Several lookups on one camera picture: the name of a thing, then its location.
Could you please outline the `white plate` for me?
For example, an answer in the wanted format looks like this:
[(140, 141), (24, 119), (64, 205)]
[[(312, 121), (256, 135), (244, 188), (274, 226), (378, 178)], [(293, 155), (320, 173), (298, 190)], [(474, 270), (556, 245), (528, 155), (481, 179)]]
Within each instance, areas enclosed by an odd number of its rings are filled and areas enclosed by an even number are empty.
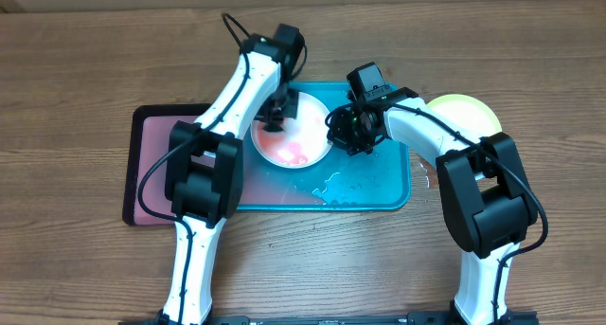
[(268, 132), (254, 121), (251, 137), (256, 150), (270, 163), (286, 169), (302, 169), (318, 163), (331, 148), (325, 119), (329, 109), (316, 97), (298, 94), (295, 118), (286, 118), (282, 130)]

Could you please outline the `yellow plate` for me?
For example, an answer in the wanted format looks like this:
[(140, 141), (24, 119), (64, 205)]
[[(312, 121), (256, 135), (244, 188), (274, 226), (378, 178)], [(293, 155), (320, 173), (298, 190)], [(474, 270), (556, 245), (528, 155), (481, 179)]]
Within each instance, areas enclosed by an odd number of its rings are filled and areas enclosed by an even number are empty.
[(494, 112), (479, 99), (462, 94), (448, 94), (432, 99), (427, 105), (454, 124), (483, 136), (502, 131)]

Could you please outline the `green and pink sponge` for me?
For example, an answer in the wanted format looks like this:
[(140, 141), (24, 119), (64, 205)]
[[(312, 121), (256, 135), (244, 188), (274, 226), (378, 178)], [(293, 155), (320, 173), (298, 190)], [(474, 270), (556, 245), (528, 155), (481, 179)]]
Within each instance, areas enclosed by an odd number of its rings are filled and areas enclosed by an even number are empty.
[(278, 132), (283, 132), (283, 120), (282, 119), (278, 119), (278, 120), (270, 120), (266, 123), (263, 124), (262, 126), (262, 130), (267, 132), (267, 133), (278, 133)]

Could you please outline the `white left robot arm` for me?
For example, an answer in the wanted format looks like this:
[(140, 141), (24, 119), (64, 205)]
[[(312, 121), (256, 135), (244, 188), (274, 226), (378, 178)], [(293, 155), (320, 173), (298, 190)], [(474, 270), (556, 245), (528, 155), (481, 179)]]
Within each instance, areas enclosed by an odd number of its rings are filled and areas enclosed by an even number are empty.
[(194, 122), (179, 121), (172, 128), (169, 151), (158, 162), (166, 168), (165, 195), (176, 230), (164, 322), (202, 324), (208, 318), (219, 236), (241, 199), (242, 139), (257, 117), (292, 115), (295, 104), (286, 89), (299, 72), (297, 60), (306, 55), (299, 31), (249, 36), (217, 99)]

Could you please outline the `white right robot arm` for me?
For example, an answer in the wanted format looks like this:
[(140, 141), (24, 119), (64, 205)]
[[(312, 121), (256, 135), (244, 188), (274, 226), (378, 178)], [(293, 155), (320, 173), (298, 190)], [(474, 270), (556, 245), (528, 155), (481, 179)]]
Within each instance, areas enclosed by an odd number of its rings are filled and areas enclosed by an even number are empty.
[(348, 95), (326, 116), (327, 138), (350, 155), (389, 138), (432, 164), (447, 229), (461, 248), (459, 287), (438, 324), (536, 324), (505, 303), (508, 273), (530, 226), (544, 217), (513, 140), (482, 135), (442, 117), (408, 88)]

